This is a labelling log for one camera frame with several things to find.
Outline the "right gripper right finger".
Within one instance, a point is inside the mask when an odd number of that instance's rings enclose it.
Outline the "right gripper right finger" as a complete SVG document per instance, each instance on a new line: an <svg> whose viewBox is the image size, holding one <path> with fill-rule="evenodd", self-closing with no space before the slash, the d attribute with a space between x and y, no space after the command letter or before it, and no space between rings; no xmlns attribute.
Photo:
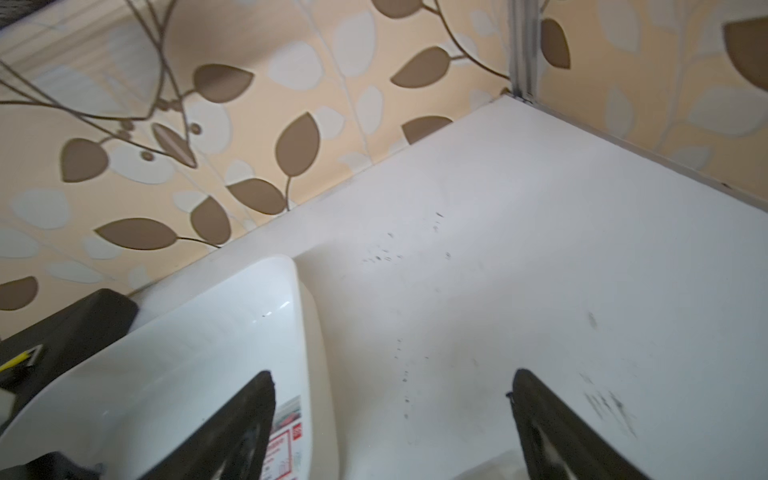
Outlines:
<svg viewBox="0 0 768 480"><path fill-rule="evenodd" d="M519 369L507 393L531 479L645 479L543 381Z"/></svg>

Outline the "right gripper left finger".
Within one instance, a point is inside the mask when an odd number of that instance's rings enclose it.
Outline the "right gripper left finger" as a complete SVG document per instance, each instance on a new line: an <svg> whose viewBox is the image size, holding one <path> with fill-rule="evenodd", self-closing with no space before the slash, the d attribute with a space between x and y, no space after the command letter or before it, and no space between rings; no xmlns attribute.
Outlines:
<svg viewBox="0 0 768 480"><path fill-rule="evenodd" d="M275 384L261 371L145 479L258 479L276 408Z"/></svg>

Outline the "white plastic tray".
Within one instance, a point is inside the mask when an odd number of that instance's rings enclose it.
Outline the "white plastic tray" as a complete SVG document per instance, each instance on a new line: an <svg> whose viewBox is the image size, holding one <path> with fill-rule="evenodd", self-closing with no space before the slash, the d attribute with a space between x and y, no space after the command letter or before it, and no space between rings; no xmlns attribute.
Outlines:
<svg viewBox="0 0 768 480"><path fill-rule="evenodd" d="M298 479L340 454L315 301L295 262L256 262L52 381L1 437L4 477L140 479L261 371L302 406Z"/></svg>

